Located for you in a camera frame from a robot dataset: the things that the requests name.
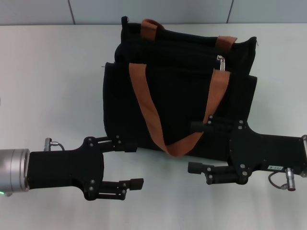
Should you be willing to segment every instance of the white table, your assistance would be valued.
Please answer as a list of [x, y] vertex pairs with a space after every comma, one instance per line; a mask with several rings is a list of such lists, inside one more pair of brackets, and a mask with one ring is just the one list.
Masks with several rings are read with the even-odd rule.
[[[263, 134], [307, 133], [307, 24], [167, 25], [204, 36], [258, 37], [252, 75], [258, 77], [251, 128]], [[102, 85], [114, 61], [121, 26], [0, 27], [0, 149], [41, 151], [51, 137], [66, 149], [105, 135]], [[207, 185], [187, 173], [192, 157], [139, 149], [105, 155], [107, 181], [144, 178], [125, 201], [86, 201], [77, 188], [50, 188], [0, 197], [0, 229], [26, 230], [305, 230], [307, 179], [295, 192], [255, 172], [247, 185]], [[284, 183], [284, 175], [275, 176]]]

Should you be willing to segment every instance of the wall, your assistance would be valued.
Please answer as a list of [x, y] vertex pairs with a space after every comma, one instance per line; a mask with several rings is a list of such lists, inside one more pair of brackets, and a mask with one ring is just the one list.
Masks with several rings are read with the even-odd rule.
[[0, 0], [0, 25], [307, 23], [305, 0]]

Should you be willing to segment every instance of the silver cylinder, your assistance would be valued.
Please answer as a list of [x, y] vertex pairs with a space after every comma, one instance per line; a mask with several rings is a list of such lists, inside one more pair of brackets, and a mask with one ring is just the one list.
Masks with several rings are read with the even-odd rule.
[[6, 196], [27, 192], [29, 149], [0, 150], [0, 192]]
[[293, 170], [291, 168], [286, 168], [285, 173], [287, 178], [288, 191], [295, 191]]

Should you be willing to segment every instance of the metal zipper pull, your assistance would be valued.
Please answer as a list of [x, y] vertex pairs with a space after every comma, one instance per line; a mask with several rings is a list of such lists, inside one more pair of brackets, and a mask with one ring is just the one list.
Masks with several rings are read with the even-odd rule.
[[216, 59], [221, 62], [220, 70], [225, 71], [225, 58], [221, 55], [218, 55]]

